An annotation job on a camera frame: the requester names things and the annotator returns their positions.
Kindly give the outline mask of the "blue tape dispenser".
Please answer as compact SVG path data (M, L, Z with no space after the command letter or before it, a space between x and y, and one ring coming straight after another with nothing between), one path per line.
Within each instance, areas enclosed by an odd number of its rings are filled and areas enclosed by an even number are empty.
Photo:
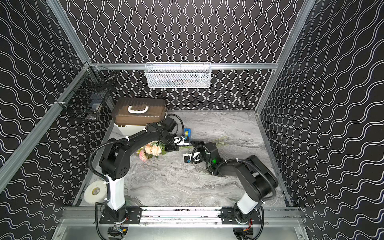
M185 142L189 142L191 140L191 129L189 128L184 129L184 140Z

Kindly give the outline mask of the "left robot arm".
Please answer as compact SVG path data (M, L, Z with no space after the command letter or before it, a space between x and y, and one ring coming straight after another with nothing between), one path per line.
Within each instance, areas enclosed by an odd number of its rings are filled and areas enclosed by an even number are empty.
M103 202L96 202L95 206L105 206L103 214L114 223L124 222L127 217L124 177L130 170L131 155L153 141L176 146L183 140L183 121L179 116L169 114L157 123L146 124L142 131L134 135L112 139L97 147L88 158L88 167L105 181L107 197Z

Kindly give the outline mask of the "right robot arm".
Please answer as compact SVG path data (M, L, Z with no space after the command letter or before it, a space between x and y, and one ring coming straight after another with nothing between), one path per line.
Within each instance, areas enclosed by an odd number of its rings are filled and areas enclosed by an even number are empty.
M237 177L245 193L233 207L222 208L219 217L223 224L252 224L262 219L262 206L276 197L279 186L275 175L255 155L245 159L225 159L215 143L193 142L193 150L184 154L184 162L204 163L208 174L214 177Z

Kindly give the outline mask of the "pink flower bouquet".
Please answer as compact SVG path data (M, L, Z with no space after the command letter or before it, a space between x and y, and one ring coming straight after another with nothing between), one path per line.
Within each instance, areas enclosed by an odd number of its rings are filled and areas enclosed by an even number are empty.
M183 147L183 146L179 146L179 147L180 147L180 150L181 150L182 148L187 148L187 149L192 149L192 151L193 151L193 148L194 148L194 147L192 146L191 142L192 142L192 141L190 140L190 141L189 141L189 143L190 143L189 146L185 146L185 147ZM156 141L155 141L155 142L151 142L151 143L145 145L144 147L140 148L140 149L137 151L137 154L138 154L139 158L140 158L143 162L145 162L145 161L147 161L147 160L149 160L149 159L151 159L151 158L153 158L153 157L158 158L158 157L160 157L160 156L165 155L166 153L170 153L170 152L163 152L162 149L161 149L161 147L158 147L158 146L157 146L157 142L156 142Z

